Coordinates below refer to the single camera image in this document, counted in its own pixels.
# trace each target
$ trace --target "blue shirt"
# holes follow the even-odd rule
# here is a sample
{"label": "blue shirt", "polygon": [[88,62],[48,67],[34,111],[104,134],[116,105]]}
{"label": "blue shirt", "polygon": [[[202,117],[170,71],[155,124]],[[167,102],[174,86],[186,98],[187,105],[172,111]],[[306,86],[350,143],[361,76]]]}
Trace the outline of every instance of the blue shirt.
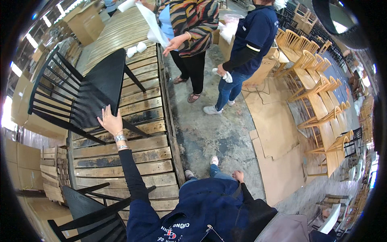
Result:
{"label": "blue shirt", "polygon": [[278,19],[273,6],[260,6],[250,11],[244,19],[240,19],[235,34],[231,57],[238,51],[249,46],[260,47],[259,54],[233,70],[242,74],[252,75],[261,65],[262,58],[269,50],[276,37]]}
{"label": "blue shirt", "polygon": [[108,13],[110,13],[110,12],[112,12],[112,11],[117,9],[116,8],[116,3],[113,2],[112,0],[105,0],[105,6],[106,6],[106,11]]}
{"label": "blue shirt", "polygon": [[127,241],[200,241],[205,236],[220,241],[212,225],[225,242],[233,241],[232,228],[245,229],[248,211],[242,206],[243,194],[235,199],[238,188],[233,180],[207,178],[188,183],[180,189],[179,204],[161,219],[143,200],[130,204]]}

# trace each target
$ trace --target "navy polo shirt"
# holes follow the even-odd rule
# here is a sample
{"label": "navy polo shirt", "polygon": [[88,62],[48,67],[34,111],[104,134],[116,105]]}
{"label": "navy polo shirt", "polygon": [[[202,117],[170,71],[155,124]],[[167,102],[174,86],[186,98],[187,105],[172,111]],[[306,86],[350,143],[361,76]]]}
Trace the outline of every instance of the navy polo shirt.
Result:
{"label": "navy polo shirt", "polygon": [[259,6],[240,19],[235,34],[231,58],[247,45],[260,47],[259,54],[233,70],[245,75],[252,75],[261,65],[276,37],[278,19],[273,6]]}

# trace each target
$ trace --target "wooden pallet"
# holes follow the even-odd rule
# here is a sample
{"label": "wooden pallet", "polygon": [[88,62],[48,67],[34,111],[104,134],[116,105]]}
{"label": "wooden pallet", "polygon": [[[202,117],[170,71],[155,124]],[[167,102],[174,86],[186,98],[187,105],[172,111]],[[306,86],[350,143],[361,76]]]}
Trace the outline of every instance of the wooden pallet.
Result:
{"label": "wooden pallet", "polygon": [[68,174],[67,150],[54,147],[41,151],[40,171],[46,197],[65,202],[62,186],[71,186]]}
{"label": "wooden pallet", "polygon": [[[169,115],[169,111],[165,109],[163,86],[159,80],[156,45],[147,40],[147,32],[148,25],[137,8],[116,13],[96,40],[95,49],[90,54],[83,74],[85,75],[99,61],[117,49],[127,49],[140,41],[147,45],[144,52],[126,58],[126,64],[147,91],[143,93],[125,74],[120,112],[125,120],[151,135],[150,138],[143,138],[124,129],[128,138],[127,145],[133,152],[134,161],[145,185],[156,186],[156,189],[149,193],[151,205],[159,216],[163,216],[173,210],[178,203],[180,181],[178,182],[176,178],[176,161],[172,155],[176,153],[176,149],[174,147],[173,151],[171,150],[167,132],[170,125],[166,126],[169,122],[166,114]],[[72,162],[77,188],[109,182],[109,186],[95,192],[121,198],[129,197],[113,136],[107,131],[92,135],[107,142],[107,145],[99,145],[76,134],[71,136]],[[113,202],[115,201],[107,200],[108,205]],[[127,220],[129,207],[119,214]]]}

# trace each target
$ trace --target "silver bangle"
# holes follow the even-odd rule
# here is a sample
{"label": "silver bangle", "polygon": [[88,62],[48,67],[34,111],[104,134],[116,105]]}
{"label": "silver bangle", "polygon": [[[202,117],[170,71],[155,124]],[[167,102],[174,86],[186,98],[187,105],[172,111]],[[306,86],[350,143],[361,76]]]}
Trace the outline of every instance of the silver bangle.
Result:
{"label": "silver bangle", "polygon": [[117,146],[117,149],[118,150],[120,150],[120,149],[122,149],[122,148],[129,148],[127,145],[119,145],[119,146]]}
{"label": "silver bangle", "polygon": [[125,137],[124,134],[119,134],[119,135],[117,135],[116,137],[114,137],[114,141],[115,141],[115,142],[118,142],[118,141],[120,141],[120,140],[125,140],[125,141],[127,141],[127,139],[126,139],[126,137]]}

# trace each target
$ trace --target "blue jeans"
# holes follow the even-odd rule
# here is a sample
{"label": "blue jeans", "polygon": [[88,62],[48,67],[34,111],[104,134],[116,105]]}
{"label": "blue jeans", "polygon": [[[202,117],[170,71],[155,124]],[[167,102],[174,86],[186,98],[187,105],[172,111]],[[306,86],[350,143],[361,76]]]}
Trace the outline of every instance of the blue jeans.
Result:
{"label": "blue jeans", "polygon": [[[214,177],[214,178],[220,178],[220,179],[228,179],[228,180],[233,180],[235,181],[234,178],[232,178],[230,175],[227,175],[223,172],[220,171],[219,167],[215,164],[212,164],[210,166],[210,177]],[[191,177],[190,180],[184,182],[184,184],[180,187],[180,189],[187,183],[190,183],[190,182],[194,182],[194,181],[197,181],[198,179],[196,177]]]}
{"label": "blue jeans", "polygon": [[220,111],[226,105],[227,101],[234,101],[236,96],[242,90],[242,83],[249,79],[252,75],[244,75],[236,71],[231,72],[231,76],[233,78],[233,82],[227,83],[223,78],[220,79],[219,82],[219,97],[216,103],[216,110]]}

